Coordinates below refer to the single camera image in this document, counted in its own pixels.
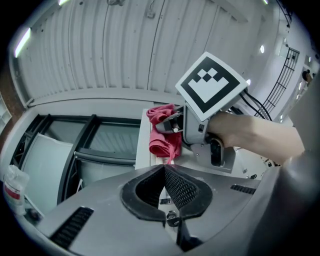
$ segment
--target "white wall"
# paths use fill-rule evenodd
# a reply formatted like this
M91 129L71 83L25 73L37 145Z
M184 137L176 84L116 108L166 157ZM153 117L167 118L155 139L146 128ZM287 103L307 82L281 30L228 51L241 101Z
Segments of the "white wall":
M251 85L248 88L250 93L252 93L255 89L260 91L266 86L268 87L268 84L270 83L269 79L273 81L272 77L269 75L271 72L269 69L270 66L278 65L277 63L274 63L273 57L278 35L279 15L280 9L277 4L268 6L265 21L260 28L255 49L251 55L247 70L243 74L243 77L246 80L251 80ZM264 53L260 52L261 45L264 46Z
M316 60L316 52L311 48L310 34L295 15L292 17L290 31L286 39L289 47L299 51L300 54L286 90L284 91L275 108L270 113L272 117L281 115L281 111L291 101L293 92L297 88L297 84L302 80L301 73L303 71L306 55L311 57L313 60Z
M130 99L74 99L35 106L40 115L91 116L141 119L143 109L154 106L151 101Z
M0 180L3 181L4 174L10 165L14 152L19 144L19 141L29 125L36 118L38 112L35 108L27 110L22 117L16 122L8 137L5 140L0 154Z

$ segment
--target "white panel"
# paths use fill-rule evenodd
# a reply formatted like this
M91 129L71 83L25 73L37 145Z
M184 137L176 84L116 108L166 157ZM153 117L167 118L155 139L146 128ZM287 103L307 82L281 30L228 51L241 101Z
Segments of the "white panel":
M146 89L151 52L163 0L130 0L110 6L104 29L104 73L108 87Z
M25 195L42 215L57 206L61 175L71 147L70 143L38 134L27 152L21 168L30 176Z
M78 89L105 87L103 31L107 1L72 1L69 24L69 57Z
M206 0L165 2L152 52L149 90L177 93L175 84L204 52L216 9Z
M69 20L71 15L72 6L67 4L56 11L53 15L53 27L51 28L52 35L52 52L54 55L53 63L55 64L56 75L61 84L63 91L70 91L75 89L75 82L73 79L69 51L68 51L68 31Z
M96 181L125 174L134 170L135 168L133 166L120 166L82 161L79 176L83 180L83 186L85 187Z
M143 100L172 102L162 99L177 96L175 84L204 51L247 74L266 7L256 0L231 2L245 10L248 22L210 0L68 1L32 28L19 56L31 105L76 99L81 91L93 96L98 89L96 98L109 98L111 88L127 99L148 90L159 99L143 94Z
M242 6L248 13L248 22L238 22L219 7L205 48L240 75L246 70L250 56L256 50L262 15L260 3L255 0L244 0Z
M91 116L140 119L153 102L129 99L65 100L35 106L40 115Z

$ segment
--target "human hand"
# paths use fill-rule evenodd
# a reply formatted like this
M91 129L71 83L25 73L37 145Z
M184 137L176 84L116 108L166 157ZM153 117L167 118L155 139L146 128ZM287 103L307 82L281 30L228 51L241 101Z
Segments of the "human hand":
M234 147L237 136L236 122L236 115L220 111L209 121L208 132L218 136L225 148Z

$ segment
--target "pink towel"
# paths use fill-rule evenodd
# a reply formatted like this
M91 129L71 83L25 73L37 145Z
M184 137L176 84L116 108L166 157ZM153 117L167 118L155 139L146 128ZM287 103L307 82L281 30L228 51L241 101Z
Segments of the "pink towel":
M156 124L173 115L175 113L174 108L174 104L168 104L150 108L146 112L150 123L152 123L149 150L159 158L169 158L167 164L170 164L172 159L181 154L181 132L171 134L159 133Z

